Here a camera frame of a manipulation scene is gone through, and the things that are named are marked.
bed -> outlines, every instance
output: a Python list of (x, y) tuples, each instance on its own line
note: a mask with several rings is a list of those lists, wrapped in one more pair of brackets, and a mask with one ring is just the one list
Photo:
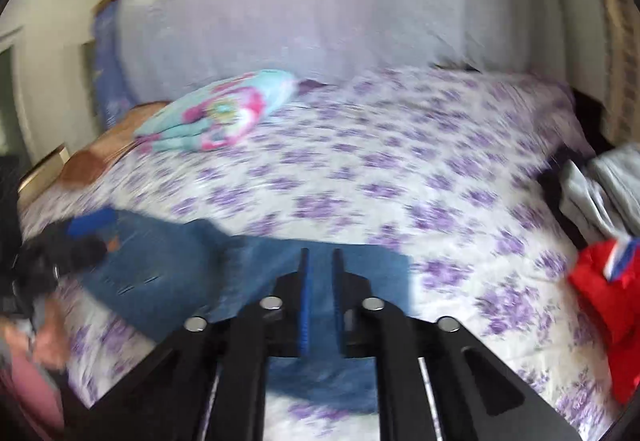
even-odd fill
[[(135, 150), (94, 186), (58, 186), (26, 235), (111, 204), (229, 233), (381, 244), (412, 259), (414, 315), (453, 315), (596, 440), (618, 414), (606, 354), (564, 280), (576, 258), (534, 180), (560, 143), (588, 151), (570, 90), (520, 74), (373, 69), (294, 99), (241, 144)], [(88, 405), (153, 347), (68, 281), (70, 382)], [(375, 415), (268, 394), (265, 439), (377, 439)]]

beige curtain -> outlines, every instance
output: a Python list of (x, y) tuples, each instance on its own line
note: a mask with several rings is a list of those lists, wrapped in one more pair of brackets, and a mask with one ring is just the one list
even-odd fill
[(607, 28), (607, 96), (602, 134), (640, 142), (640, 11), (633, 0), (602, 0)]

blue cloth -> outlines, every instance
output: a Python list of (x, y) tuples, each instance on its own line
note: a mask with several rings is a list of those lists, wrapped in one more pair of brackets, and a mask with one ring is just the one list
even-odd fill
[(335, 333), (332, 251), (341, 247), (348, 271), (367, 277), (376, 296), (409, 312), (407, 257), (381, 246), (340, 245), (268, 237), (230, 237), (210, 222), (167, 223), (127, 211), (99, 229), (119, 249), (82, 283), (127, 323), (159, 342), (199, 314), (235, 316), (269, 294), (274, 279), (296, 271), (300, 249), (311, 265), (310, 342), (303, 358), (272, 358), (270, 390), (336, 409), (377, 409), (374, 361), (340, 356)]
[(118, 1), (95, 16), (94, 87), (98, 116), (105, 129), (111, 129), (138, 104), (119, 58)]

red garment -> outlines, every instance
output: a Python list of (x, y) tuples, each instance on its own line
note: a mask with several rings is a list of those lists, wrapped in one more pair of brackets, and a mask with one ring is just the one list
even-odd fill
[(612, 239), (581, 251), (568, 278), (607, 343), (613, 396), (624, 405), (640, 383), (640, 255), (636, 250), (622, 276), (608, 281), (603, 269), (615, 246)]

hanging blue fabric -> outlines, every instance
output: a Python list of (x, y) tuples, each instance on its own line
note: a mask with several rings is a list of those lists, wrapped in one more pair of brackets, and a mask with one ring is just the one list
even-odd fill
[(94, 20), (94, 87), (98, 116), (111, 129), (138, 104), (124, 77), (118, 44), (118, 1), (108, 4)]

